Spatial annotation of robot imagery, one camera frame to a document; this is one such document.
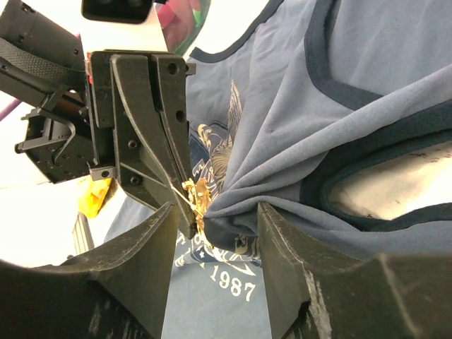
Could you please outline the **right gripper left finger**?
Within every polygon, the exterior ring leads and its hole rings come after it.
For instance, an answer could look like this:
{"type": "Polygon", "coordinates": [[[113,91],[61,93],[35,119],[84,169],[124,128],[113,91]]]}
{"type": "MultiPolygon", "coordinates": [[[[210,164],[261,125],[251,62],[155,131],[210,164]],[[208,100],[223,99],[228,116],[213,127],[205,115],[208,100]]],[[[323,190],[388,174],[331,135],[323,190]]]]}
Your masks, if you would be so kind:
{"type": "Polygon", "coordinates": [[[59,266],[1,263],[2,338],[159,338],[172,272],[177,211],[59,266]]]}

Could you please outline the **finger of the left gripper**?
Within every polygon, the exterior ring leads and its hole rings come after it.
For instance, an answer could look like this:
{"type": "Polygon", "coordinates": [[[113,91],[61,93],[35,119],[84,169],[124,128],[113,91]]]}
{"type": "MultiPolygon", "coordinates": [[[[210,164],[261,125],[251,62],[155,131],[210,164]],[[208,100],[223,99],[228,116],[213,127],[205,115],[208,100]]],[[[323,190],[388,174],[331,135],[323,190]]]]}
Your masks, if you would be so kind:
{"type": "Polygon", "coordinates": [[[186,63],[176,54],[158,53],[151,56],[157,76],[157,104],[163,130],[172,154],[171,164],[176,177],[173,192],[179,200],[181,224],[179,229],[192,238],[196,233],[196,216],[189,205],[182,184],[191,178],[189,122],[186,118],[186,63]]]}

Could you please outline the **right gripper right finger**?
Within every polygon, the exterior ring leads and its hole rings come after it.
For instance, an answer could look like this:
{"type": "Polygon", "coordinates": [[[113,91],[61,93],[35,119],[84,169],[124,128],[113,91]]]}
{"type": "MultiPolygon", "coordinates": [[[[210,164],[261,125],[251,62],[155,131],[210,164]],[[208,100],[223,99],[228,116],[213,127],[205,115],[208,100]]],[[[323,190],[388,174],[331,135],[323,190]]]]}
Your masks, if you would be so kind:
{"type": "Polygon", "coordinates": [[[450,338],[451,255],[360,261],[258,206],[274,338],[450,338]]]}

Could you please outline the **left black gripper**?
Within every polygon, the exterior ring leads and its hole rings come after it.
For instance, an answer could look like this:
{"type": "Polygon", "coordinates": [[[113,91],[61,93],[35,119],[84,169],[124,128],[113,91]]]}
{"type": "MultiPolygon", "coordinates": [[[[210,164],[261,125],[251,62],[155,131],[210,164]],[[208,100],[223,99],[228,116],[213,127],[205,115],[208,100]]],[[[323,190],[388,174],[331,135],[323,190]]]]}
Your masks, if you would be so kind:
{"type": "MultiPolygon", "coordinates": [[[[115,176],[112,135],[96,122],[82,42],[24,1],[2,1],[1,91],[32,106],[14,150],[53,184],[115,176]]],[[[143,205],[175,205],[177,176],[155,110],[148,58],[114,54],[114,145],[119,184],[143,205]]]]}

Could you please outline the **gold brooch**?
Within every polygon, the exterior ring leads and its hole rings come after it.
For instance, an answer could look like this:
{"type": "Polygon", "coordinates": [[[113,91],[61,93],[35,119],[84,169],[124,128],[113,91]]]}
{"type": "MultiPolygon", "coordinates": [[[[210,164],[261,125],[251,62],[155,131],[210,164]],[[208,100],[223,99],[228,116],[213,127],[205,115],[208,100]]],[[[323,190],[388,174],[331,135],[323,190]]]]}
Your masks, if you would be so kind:
{"type": "Polygon", "coordinates": [[[196,230],[197,233],[205,235],[204,215],[207,212],[208,207],[212,203],[212,197],[208,188],[206,179],[199,179],[194,182],[193,179],[189,179],[182,182],[182,189],[187,193],[187,198],[177,188],[172,186],[172,190],[185,201],[196,218],[196,230]]]}

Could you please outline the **blue printed tank top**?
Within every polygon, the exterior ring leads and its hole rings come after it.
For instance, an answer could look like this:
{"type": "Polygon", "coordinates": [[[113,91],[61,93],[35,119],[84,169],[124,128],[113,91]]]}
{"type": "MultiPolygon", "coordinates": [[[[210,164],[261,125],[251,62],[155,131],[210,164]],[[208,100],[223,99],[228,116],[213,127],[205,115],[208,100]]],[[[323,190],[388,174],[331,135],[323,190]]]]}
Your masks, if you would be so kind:
{"type": "Polygon", "coordinates": [[[175,242],[163,338],[272,335],[259,203],[345,255],[451,250],[451,2],[238,1],[187,88],[213,202],[175,242]]]}

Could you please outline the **red apple right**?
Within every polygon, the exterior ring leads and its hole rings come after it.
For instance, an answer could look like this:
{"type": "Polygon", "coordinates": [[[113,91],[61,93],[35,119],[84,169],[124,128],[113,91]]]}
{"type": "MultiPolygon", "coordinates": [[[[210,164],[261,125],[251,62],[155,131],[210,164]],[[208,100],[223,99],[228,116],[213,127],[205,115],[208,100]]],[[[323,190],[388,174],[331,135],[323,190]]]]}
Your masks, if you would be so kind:
{"type": "Polygon", "coordinates": [[[203,27],[210,0],[160,1],[155,8],[169,52],[183,56],[203,27]]]}

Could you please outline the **yellow Lays chips bag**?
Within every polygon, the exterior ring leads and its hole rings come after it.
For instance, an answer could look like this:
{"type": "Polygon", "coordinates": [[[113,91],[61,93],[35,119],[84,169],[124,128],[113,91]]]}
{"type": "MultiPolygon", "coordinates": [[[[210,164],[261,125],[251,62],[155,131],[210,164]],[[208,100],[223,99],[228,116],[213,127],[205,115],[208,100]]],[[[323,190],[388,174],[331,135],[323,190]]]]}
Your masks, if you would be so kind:
{"type": "Polygon", "coordinates": [[[93,219],[100,212],[111,186],[112,179],[94,181],[86,176],[78,182],[78,211],[87,218],[93,219]]]}

